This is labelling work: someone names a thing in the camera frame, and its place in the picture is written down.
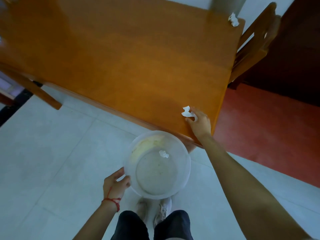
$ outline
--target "left hand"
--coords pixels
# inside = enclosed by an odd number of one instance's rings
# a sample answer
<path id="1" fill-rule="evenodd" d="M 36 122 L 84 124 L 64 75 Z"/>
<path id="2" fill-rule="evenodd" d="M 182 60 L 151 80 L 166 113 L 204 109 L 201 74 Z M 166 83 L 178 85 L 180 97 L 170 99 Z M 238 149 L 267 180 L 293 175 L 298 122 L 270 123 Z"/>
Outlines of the left hand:
<path id="1" fill-rule="evenodd" d="M 124 174 L 125 170 L 122 167 L 118 171 L 114 172 L 109 177 L 106 177 L 104 179 L 103 199 L 107 198 L 108 193 L 110 199 L 117 199 L 123 197 L 125 190 L 130 187 L 130 176 L 125 176 L 120 181 L 117 181 L 117 179 L 122 177 Z"/>

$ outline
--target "shoe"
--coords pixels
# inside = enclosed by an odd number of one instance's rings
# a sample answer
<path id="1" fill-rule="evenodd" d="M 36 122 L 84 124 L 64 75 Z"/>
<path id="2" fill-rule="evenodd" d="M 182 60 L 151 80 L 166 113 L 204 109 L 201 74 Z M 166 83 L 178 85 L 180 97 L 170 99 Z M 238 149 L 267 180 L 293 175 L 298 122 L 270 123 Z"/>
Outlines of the shoe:
<path id="1" fill-rule="evenodd" d="M 171 197 L 163 199 L 160 201 L 158 213 L 154 217 L 153 228 L 156 227 L 160 222 L 162 222 L 171 213 L 172 200 Z"/>
<path id="2" fill-rule="evenodd" d="M 145 198 L 140 198 L 136 205 L 136 213 L 140 217 L 140 219 L 146 223 L 148 216 L 148 203 Z"/>

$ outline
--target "finger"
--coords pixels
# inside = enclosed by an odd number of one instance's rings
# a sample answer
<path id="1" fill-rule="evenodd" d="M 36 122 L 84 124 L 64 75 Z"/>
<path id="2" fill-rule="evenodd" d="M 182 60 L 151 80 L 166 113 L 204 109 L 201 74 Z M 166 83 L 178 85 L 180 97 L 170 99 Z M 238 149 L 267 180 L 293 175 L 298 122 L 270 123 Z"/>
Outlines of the finger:
<path id="1" fill-rule="evenodd" d="M 197 117 L 207 116 L 204 112 L 202 112 L 201 110 L 199 110 L 199 109 L 197 109 L 197 108 L 195 108 L 195 107 L 191 107 L 191 111 L 192 111 L 193 113 L 195 113 L 195 115 L 196 115 Z"/>
<path id="2" fill-rule="evenodd" d="M 189 118 L 186 118 L 186 121 L 188 122 L 188 124 L 189 124 L 190 126 L 194 123 L 194 121 L 191 120 L 191 119 L 189 119 Z"/>
<path id="3" fill-rule="evenodd" d="M 120 180 L 119 183 L 121 183 L 122 185 L 127 186 L 128 183 L 130 184 L 130 179 L 131 179 L 131 177 L 129 175 L 127 175 L 122 180 Z"/>
<path id="4" fill-rule="evenodd" d="M 125 174 L 125 169 L 122 167 L 118 171 L 111 174 L 110 176 L 117 180 L 118 178 L 122 177 L 124 174 Z"/>

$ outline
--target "plastic bowl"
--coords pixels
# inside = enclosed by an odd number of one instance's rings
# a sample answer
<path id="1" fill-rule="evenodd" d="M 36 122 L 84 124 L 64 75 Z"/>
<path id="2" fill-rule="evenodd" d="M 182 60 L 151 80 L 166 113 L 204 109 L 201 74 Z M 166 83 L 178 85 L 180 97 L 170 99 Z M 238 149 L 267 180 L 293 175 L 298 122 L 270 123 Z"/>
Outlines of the plastic bowl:
<path id="1" fill-rule="evenodd" d="M 165 151 L 169 157 L 162 157 Z M 131 187 L 148 199 L 164 199 L 185 187 L 190 176 L 190 156 L 174 135 L 155 130 L 142 134 L 129 146 L 124 172 L 131 176 Z"/>

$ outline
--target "orange tabletop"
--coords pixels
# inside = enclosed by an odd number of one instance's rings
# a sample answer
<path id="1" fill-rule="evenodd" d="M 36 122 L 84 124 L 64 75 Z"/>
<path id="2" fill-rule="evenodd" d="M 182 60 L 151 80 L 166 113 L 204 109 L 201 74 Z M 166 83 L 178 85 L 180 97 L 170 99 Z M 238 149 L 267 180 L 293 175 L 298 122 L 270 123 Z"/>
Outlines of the orange tabletop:
<path id="1" fill-rule="evenodd" d="M 199 144 L 182 107 L 212 132 L 244 20 L 166 0 L 19 0 L 1 36 L 26 73 Z"/>

